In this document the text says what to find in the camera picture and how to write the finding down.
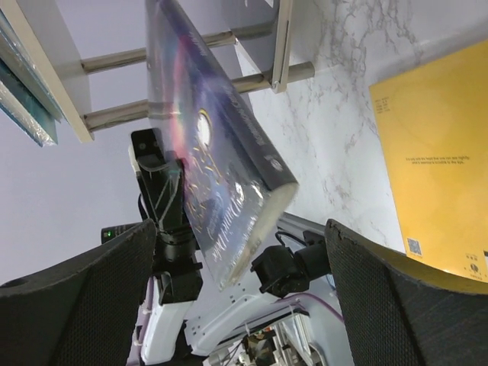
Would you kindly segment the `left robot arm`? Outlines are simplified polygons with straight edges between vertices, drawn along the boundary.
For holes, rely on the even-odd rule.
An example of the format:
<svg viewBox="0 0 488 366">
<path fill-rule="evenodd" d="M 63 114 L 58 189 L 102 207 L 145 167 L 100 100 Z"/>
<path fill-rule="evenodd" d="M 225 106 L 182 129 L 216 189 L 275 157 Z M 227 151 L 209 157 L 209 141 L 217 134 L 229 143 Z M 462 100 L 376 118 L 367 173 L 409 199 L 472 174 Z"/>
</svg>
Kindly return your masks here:
<svg viewBox="0 0 488 366">
<path fill-rule="evenodd" d="M 138 335 L 139 365 L 219 365 L 231 345 L 271 327 L 283 348 L 294 347 L 308 365 L 352 360 L 328 265 L 323 225 L 284 214 L 276 239 L 237 284 L 224 291 L 205 284 L 195 301 L 161 304 L 156 281 Z"/>
</svg>

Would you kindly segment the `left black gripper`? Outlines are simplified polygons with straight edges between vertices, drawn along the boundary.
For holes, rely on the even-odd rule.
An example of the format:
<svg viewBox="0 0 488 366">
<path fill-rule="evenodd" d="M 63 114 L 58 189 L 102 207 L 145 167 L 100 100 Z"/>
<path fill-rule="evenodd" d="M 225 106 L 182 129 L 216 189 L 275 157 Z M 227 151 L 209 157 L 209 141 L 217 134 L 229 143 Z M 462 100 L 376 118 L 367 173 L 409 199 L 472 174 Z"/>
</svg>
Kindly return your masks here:
<svg viewBox="0 0 488 366">
<path fill-rule="evenodd" d="M 181 161 L 136 160 L 141 200 L 156 226 L 156 267 L 201 267 L 198 244 L 184 209 L 185 172 Z"/>
</svg>

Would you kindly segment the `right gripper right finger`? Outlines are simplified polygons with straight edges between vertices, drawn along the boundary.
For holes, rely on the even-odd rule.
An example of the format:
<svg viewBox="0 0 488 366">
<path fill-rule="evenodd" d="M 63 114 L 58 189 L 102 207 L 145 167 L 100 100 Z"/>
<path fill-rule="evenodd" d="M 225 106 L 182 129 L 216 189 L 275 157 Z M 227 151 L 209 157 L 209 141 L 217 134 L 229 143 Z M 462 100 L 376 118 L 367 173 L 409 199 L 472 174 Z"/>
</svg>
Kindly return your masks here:
<svg viewBox="0 0 488 366">
<path fill-rule="evenodd" d="M 342 223 L 326 249 L 356 365 L 485 365 L 487 285 L 429 267 Z"/>
</svg>

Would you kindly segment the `bright blue book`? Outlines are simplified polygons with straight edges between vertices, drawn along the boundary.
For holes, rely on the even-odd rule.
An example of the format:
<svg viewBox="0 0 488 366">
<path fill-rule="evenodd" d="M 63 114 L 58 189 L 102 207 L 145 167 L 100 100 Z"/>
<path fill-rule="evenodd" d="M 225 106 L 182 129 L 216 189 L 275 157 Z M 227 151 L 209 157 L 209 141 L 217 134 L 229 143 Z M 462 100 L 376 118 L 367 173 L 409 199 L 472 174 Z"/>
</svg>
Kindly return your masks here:
<svg viewBox="0 0 488 366">
<path fill-rule="evenodd" d="M 1 110 L 37 145 L 58 143 L 64 115 L 7 18 L 1 15 Z"/>
</svg>

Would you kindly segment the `dark purple book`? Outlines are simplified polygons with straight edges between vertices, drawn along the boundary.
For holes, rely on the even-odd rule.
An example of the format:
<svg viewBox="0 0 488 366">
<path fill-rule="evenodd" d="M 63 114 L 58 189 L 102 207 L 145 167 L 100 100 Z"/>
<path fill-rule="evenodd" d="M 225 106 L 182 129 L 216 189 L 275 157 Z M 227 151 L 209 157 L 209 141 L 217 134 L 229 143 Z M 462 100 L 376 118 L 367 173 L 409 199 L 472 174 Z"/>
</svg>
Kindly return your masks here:
<svg viewBox="0 0 488 366">
<path fill-rule="evenodd" d="M 149 118 L 185 172 L 184 209 L 219 286 L 235 284 L 298 183 L 177 1 L 147 1 Z"/>
</svg>

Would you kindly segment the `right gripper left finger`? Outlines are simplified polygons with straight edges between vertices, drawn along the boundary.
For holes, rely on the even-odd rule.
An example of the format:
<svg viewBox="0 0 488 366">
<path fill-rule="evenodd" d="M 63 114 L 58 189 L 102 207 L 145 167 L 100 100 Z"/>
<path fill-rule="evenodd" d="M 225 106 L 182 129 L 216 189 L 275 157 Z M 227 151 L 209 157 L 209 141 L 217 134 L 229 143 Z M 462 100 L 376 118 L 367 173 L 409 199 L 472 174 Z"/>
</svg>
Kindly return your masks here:
<svg viewBox="0 0 488 366">
<path fill-rule="evenodd" d="M 124 365 L 153 264 L 151 220 L 1 286 L 3 365 Z"/>
</svg>

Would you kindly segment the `yellow book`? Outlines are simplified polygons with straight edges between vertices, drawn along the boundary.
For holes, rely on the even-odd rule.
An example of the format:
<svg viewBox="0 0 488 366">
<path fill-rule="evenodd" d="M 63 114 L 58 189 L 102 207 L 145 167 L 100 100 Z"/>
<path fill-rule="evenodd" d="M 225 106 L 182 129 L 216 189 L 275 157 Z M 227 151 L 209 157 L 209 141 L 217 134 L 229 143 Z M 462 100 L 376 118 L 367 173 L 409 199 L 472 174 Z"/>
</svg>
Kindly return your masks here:
<svg viewBox="0 0 488 366">
<path fill-rule="evenodd" d="M 370 93 L 406 255 L 486 281 L 486 41 Z"/>
</svg>

